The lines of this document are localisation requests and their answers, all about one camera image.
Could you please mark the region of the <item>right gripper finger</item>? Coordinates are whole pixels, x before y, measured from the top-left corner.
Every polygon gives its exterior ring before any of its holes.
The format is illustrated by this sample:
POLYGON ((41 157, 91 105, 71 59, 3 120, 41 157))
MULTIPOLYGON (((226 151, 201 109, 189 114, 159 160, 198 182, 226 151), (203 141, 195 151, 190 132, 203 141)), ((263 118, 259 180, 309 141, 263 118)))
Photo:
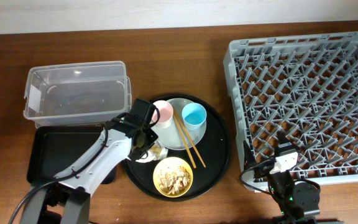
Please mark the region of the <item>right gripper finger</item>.
POLYGON ((279 144, 277 146, 278 152, 295 152, 296 146, 285 137, 285 133, 282 131, 279 131, 277 133, 277 138, 279 141, 279 144))
POLYGON ((248 169, 255 164, 255 157, 246 140, 243 141, 244 146, 244 169, 248 169))

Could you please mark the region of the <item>pink cup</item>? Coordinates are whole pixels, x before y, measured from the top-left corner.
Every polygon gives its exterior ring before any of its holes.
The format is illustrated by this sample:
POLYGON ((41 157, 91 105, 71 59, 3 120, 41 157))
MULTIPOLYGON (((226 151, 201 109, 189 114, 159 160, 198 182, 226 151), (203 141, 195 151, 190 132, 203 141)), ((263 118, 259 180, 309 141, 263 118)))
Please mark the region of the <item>pink cup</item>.
POLYGON ((155 111, 152 116, 152 121, 156 123, 158 128, 167 128, 171 125, 173 121, 173 107, 172 105, 165 100, 158 100, 154 102, 154 105, 159 111, 160 118, 157 121, 158 114, 155 111))

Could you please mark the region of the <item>white napkin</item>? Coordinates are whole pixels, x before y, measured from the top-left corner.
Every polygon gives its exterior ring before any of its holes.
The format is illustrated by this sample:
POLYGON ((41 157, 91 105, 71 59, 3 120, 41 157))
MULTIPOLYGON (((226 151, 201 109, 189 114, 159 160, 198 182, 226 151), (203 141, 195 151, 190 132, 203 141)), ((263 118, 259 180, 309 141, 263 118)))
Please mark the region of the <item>white napkin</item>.
POLYGON ((168 149, 160 143, 160 141, 155 141, 150 149, 136 162, 147 163, 151 161, 160 161, 167 157, 168 149))

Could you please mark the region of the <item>yellow bowl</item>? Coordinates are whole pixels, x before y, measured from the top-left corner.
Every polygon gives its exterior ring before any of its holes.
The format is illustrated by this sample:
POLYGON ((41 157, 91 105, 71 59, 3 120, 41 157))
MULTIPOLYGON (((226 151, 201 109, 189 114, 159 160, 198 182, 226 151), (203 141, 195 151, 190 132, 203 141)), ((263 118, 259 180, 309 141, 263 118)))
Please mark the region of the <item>yellow bowl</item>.
POLYGON ((194 179, 190 165, 179 157, 168 157, 161 160, 153 173, 154 186, 163 196, 178 198, 192 186, 194 179))

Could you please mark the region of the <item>food scraps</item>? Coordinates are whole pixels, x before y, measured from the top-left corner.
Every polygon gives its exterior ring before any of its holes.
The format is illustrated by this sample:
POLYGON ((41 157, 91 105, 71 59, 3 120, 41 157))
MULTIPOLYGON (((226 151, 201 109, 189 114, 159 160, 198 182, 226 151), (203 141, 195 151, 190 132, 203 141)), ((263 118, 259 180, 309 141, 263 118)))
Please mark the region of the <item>food scraps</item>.
POLYGON ((191 174, 185 167, 166 167, 158 173, 158 186, 165 194, 177 196, 191 184, 191 174))

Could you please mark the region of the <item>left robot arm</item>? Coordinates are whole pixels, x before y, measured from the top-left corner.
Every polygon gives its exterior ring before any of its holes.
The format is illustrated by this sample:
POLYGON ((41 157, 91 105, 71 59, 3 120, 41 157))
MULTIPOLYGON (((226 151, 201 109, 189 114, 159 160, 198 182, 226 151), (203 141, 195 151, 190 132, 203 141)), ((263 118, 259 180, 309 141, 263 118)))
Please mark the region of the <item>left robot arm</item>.
POLYGON ((147 153, 158 138, 152 117, 159 114, 153 103, 136 99, 130 112, 102 123, 98 140, 52 180, 33 187, 9 222, 21 213, 21 223, 89 223, 92 195, 121 161, 147 153))

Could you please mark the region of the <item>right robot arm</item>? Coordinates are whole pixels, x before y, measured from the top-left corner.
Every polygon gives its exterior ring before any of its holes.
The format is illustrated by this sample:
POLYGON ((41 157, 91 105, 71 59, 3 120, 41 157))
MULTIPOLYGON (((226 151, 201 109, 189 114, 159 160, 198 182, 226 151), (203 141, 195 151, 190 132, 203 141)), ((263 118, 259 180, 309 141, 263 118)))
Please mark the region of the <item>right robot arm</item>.
POLYGON ((242 175, 239 180, 246 187, 267 194, 276 201, 282 215, 273 217, 273 223, 317 223, 321 187, 308 179, 293 179, 290 169, 296 165, 301 149, 282 131, 277 133, 277 139, 278 146, 272 157, 260 163, 253 162, 241 172, 244 175, 252 171, 254 177, 267 178, 268 190, 248 184, 242 175))

